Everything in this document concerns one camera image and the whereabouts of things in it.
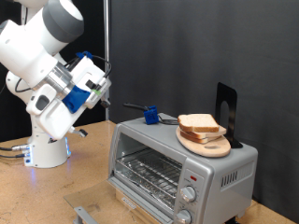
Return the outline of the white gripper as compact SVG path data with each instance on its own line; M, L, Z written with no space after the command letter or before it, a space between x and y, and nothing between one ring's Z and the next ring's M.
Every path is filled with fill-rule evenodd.
M77 130L73 124L86 109L84 105L90 93L74 86L61 101L57 97L57 91L49 84L43 85L35 91L26 107L26 111L35 116L36 123L55 140L62 139L67 132L86 137L88 133ZM110 107L110 101L101 98L103 108Z

